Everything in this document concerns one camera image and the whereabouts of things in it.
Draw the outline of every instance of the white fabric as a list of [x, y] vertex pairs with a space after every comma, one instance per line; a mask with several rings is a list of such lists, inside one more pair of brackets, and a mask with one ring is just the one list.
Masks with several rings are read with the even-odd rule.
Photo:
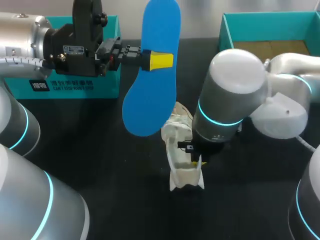
[[187, 116], [172, 114], [161, 128], [161, 137], [166, 144], [170, 173], [170, 190], [187, 184], [205, 188], [201, 171], [201, 157], [197, 165], [191, 162], [190, 153], [178, 148], [178, 142], [192, 140], [191, 120]]

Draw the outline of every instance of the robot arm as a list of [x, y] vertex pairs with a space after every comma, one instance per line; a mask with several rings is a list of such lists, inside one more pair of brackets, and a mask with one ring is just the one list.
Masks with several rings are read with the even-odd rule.
[[296, 53], [281, 54], [265, 64], [240, 49], [218, 53], [209, 66], [192, 122], [194, 142], [214, 149], [229, 141], [247, 116], [269, 137], [299, 136], [320, 82], [308, 83], [301, 76], [320, 76], [319, 66], [319, 57]]
[[288, 211], [288, 225], [295, 240], [320, 238], [320, 147], [313, 153], [296, 188]]
[[39, 15], [0, 14], [0, 143], [25, 156], [40, 138], [36, 118], [9, 93], [5, 78], [46, 79], [57, 74], [97, 77], [130, 64], [150, 70], [150, 52], [103, 41], [108, 17], [100, 0], [74, 0], [73, 23], [53, 29]]

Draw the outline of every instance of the glowing blue ring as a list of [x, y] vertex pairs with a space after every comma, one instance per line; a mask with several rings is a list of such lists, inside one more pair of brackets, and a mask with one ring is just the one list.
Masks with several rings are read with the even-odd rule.
[[48, 220], [50, 211], [51, 211], [51, 207], [52, 207], [53, 200], [54, 200], [54, 186], [53, 186], [53, 184], [52, 184], [52, 181], [51, 181], [51, 178], [50, 178], [49, 174], [46, 173], [46, 171], [44, 171], [44, 173], [45, 173], [46, 176], [48, 177], [49, 185], [50, 185], [49, 203], [48, 203], [48, 207], [46, 208], [46, 211], [45, 211], [44, 217], [43, 217], [43, 219], [42, 219], [42, 222], [40, 223], [40, 226], [38, 227], [37, 231], [35, 232], [35, 234], [34, 234], [33, 237], [31, 238], [31, 240], [36, 240], [36, 239], [39, 237], [41, 231], [44, 229], [44, 227], [45, 227], [45, 225], [46, 225], [46, 222], [47, 222], [47, 220]]
[[199, 110], [200, 110], [201, 114], [202, 114], [209, 122], [211, 122], [211, 123], [213, 123], [213, 124], [217, 124], [217, 125], [224, 126], [224, 127], [230, 127], [230, 126], [234, 126], [234, 125], [237, 125], [237, 124], [241, 123], [242, 120], [243, 120], [243, 119], [241, 119], [240, 121], [237, 121], [237, 122], [235, 122], [235, 123], [221, 123], [221, 122], [212, 120], [211, 118], [209, 118], [209, 117], [204, 113], [204, 111], [202, 111], [201, 106], [200, 106], [200, 100], [198, 101], [198, 107], [199, 107]]
[[302, 216], [302, 213], [300, 211], [300, 207], [299, 207], [299, 203], [298, 203], [298, 189], [299, 189], [299, 185], [300, 185], [301, 180], [299, 181], [298, 187], [296, 188], [296, 194], [295, 194], [295, 201], [296, 201], [296, 206], [298, 208], [298, 212], [300, 214], [300, 217], [304, 223], [304, 225], [306, 226], [306, 228], [310, 231], [310, 233], [312, 233], [312, 235], [317, 239], [320, 240], [320, 237], [318, 237], [314, 231], [311, 230], [311, 228], [309, 227], [309, 225], [307, 224], [306, 220], [304, 219], [304, 217]]
[[9, 149], [13, 149], [14, 147], [16, 147], [21, 141], [22, 139], [24, 139], [26, 133], [27, 133], [27, 130], [28, 130], [28, 127], [29, 127], [29, 117], [28, 117], [28, 113], [27, 113], [27, 110], [25, 109], [24, 106], [21, 105], [21, 107], [23, 107], [23, 110], [25, 112], [25, 117], [26, 117], [26, 125], [25, 125], [25, 130], [24, 130], [24, 133], [22, 135], [22, 137], [19, 139], [19, 141], [17, 141], [12, 147], [10, 147]]
[[309, 83], [304, 80], [302, 77], [300, 76], [297, 76], [297, 75], [293, 75], [293, 74], [286, 74], [286, 73], [282, 73], [282, 74], [278, 74], [278, 76], [292, 76], [292, 77], [295, 77], [296, 79], [299, 79], [300, 81], [304, 82], [308, 88], [310, 89], [310, 93], [312, 93], [312, 89], [311, 89], [311, 86], [309, 85]]

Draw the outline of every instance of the sticker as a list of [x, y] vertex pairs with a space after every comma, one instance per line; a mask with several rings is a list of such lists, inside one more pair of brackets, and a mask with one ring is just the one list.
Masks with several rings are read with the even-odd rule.
[[64, 54], [69, 55], [83, 55], [85, 53], [85, 48], [83, 46], [63, 46]]
[[94, 89], [92, 80], [51, 80], [50, 82], [54, 91], [92, 91]]
[[49, 86], [45, 80], [29, 80], [29, 83], [35, 92], [49, 92]]

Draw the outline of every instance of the blue shoe insole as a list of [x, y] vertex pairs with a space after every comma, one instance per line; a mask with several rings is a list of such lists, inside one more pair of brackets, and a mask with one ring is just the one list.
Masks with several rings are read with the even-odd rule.
[[169, 119], [176, 103], [176, 66], [181, 13], [175, 0], [150, 0], [142, 23], [141, 52], [173, 54], [173, 67], [142, 71], [126, 94], [122, 118], [136, 136], [156, 133]]

